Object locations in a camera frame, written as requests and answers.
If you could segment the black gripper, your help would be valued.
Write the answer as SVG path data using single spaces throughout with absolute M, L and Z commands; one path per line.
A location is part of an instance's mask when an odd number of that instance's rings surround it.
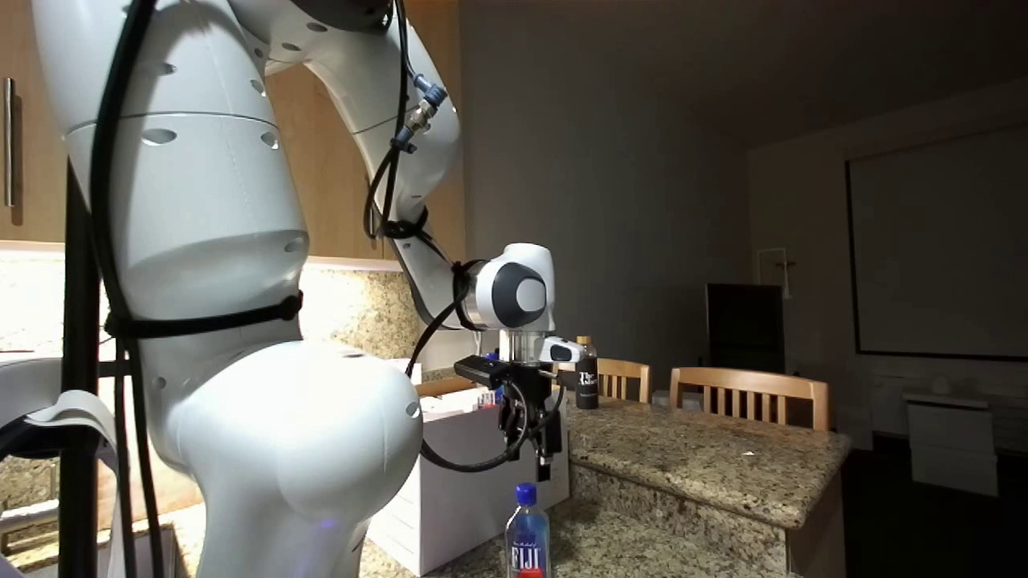
M 466 358 L 456 362 L 456 374 L 502 394 L 498 429 L 503 432 L 503 446 L 520 449 L 522 444 L 533 444 L 538 449 L 536 483 L 549 483 L 549 455 L 561 449 L 561 419 L 553 378 L 536 366 L 487 358 Z

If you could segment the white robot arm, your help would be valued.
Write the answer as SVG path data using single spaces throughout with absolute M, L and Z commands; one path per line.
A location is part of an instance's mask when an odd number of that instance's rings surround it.
M 367 227 L 429 323 L 498 334 L 528 408 L 549 394 L 549 251 L 456 270 L 429 243 L 459 119 L 401 0 L 30 0 L 30 22 L 152 444 L 205 502 L 200 578 L 357 578 L 424 419 L 401 366 L 300 328 L 307 233 L 271 76 L 320 82 L 371 176 Z

